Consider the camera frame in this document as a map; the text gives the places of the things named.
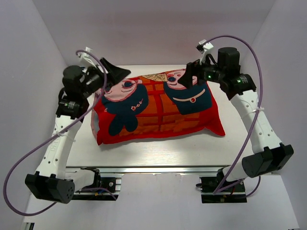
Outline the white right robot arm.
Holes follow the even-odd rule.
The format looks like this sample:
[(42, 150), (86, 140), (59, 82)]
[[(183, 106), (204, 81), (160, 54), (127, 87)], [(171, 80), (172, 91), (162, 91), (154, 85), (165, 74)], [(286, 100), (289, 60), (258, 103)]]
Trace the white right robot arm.
[(261, 94), (252, 77), (240, 71), (239, 51), (234, 47), (220, 48), (215, 60), (206, 46), (198, 45), (197, 49), (201, 59), (188, 63), (178, 82), (188, 88), (192, 87), (193, 77), (197, 77), (198, 83), (218, 83), (240, 115), (253, 151), (252, 155), (237, 157), (231, 166), (218, 171), (217, 188), (228, 191), (237, 181), (281, 170), (292, 157), (293, 147), (283, 144), (271, 127), (259, 104)]

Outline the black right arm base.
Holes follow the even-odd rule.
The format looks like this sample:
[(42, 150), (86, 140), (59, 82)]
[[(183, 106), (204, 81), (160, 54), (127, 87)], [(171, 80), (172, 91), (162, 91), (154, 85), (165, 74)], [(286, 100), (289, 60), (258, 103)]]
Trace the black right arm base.
[(201, 192), (201, 202), (203, 204), (235, 204), (246, 203), (246, 190), (244, 183), (225, 182), (219, 188), (216, 194), (213, 194), (218, 186), (215, 177), (201, 177), (200, 182), (195, 185), (196, 189)]

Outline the red patterned pillowcase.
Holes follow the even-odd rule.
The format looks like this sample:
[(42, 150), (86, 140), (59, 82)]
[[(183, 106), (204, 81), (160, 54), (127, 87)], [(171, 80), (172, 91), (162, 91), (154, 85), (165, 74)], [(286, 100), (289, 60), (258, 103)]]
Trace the red patterned pillowcase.
[(95, 94), (99, 118), (96, 142), (116, 144), (144, 138), (171, 138), (207, 129), (223, 137), (218, 106), (207, 83), (185, 88), (184, 69), (126, 78)]

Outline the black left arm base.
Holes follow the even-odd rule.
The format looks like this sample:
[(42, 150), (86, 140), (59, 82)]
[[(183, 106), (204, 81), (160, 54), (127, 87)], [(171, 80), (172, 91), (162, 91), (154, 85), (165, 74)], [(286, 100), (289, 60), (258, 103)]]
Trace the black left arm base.
[(121, 189), (120, 177), (102, 177), (98, 187), (93, 185), (74, 193), (72, 199), (79, 201), (116, 201)]

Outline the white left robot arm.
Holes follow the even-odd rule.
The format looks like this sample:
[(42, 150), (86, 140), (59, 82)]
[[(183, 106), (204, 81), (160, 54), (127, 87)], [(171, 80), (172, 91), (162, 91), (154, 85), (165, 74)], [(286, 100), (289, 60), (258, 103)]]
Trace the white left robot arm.
[(120, 83), (131, 71), (100, 60), (102, 67), (83, 69), (72, 65), (63, 71), (63, 88), (59, 93), (54, 139), (48, 141), (45, 155), (34, 174), (28, 174), (25, 184), (37, 199), (69, 203), (76, 191), (87, 187), (97, 191), (101, 187), (100, 172), (95, 168), (81, 168), (67, 176), (68, 156), (75, 136), (89, 110), (88, 97), (103, 86)]

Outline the white pillow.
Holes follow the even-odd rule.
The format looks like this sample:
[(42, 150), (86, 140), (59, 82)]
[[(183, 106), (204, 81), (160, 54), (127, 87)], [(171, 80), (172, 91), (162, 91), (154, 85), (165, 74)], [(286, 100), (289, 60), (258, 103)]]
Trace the white pillow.
[(99, 131), (99, 118), (97, 112), (93, 109), (91, 112), (91, 131), (95, 139)]

